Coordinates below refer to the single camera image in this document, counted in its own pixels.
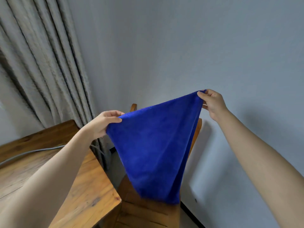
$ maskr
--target left hand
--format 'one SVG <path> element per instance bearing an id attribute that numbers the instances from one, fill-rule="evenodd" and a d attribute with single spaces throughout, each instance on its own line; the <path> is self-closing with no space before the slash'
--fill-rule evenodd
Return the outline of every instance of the left hand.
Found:
<path id="1" fill-rule="evenodd" d="M 89 130 L 92 134 L 93 140 L 103 137 L 106 133 L 106 127 L 110 123 L 122 122 L 121 118 L 118 118 L 125 113 L 118 110 L 104 111 L 88 124 L 86 124 L 82 129 Z"/>

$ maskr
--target baseboard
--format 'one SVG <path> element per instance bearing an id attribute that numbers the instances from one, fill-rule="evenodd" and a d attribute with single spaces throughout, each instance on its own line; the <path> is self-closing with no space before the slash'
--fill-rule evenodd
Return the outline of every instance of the baseboard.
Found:
<path id="1" fill-rule="evenodd" d="M 181 209 L 188 215 L 188 217 L 198 226 L 198 228 L 206 228 L 204 225 L 191 213 L 191 211 L 181 201 Z"/>

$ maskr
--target hand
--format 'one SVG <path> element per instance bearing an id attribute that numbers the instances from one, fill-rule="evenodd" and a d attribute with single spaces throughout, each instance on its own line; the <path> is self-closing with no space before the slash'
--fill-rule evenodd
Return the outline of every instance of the hand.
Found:
<path id="1" fill-rule="evenodd" d="M 198 91 L 197 95 L 204 100 L 202 108 L 209 111 L 209 115 L 214 121 L 218 122 L 222 113 L 228 111 L 222 95 L 218 92 L 208 89 L 205 94 Z"/>
<path id="2" fill-rule="evenodd" d="M 125 113 L 118 110 L 104 111 L 82 129 L 88 130 L 92 134 L 93 140 L 103 137 L 106 133 L 105 130 L 110 123 L 122 122 L 121 118 L 118 118 Z"/>

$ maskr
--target chair backrest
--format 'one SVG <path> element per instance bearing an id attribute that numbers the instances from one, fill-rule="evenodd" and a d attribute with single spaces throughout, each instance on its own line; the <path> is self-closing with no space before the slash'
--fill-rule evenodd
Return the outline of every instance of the chair backrest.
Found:
<path id="1" fill-rule="evenodd" d="M 133 112 L 135 110 L 137 110 L 137 104 L 133 103 L 132 106 L 131 106 L 130 112 Z M 199 132 L 200 132 L 200 130 L 202 128 L 202 124 L 203 124 L 203 120 L 201 118 L 199 118 L 199 120 L 197 122 L 197 125 L 196 125 L 195 132 L 194 132 L 194 136 L 193 136 L 193 139 L 192 139 L 192 143 L 191 143 L 191 147 L 190 147 L 188 158 L 189 158 L 189 156 L 191 154 L 191 151 L 192 151 L 194 143 L 195 143 L 195 141 L 197 139 L 197 136 L 199 135 Z"/>

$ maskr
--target right hand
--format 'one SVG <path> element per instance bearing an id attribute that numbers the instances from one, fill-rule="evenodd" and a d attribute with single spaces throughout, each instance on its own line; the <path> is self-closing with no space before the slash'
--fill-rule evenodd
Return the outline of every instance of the right hand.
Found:
<path id="1" fill-rule="evenodd" d="M 197 95 L 204 100 L 202 108 L 209 111 L 210 117 L 218 122 L 221 115 L 228 111 L 221 94 L 214 90 L 207 89 L 205 94 L 201 91 Z"/>

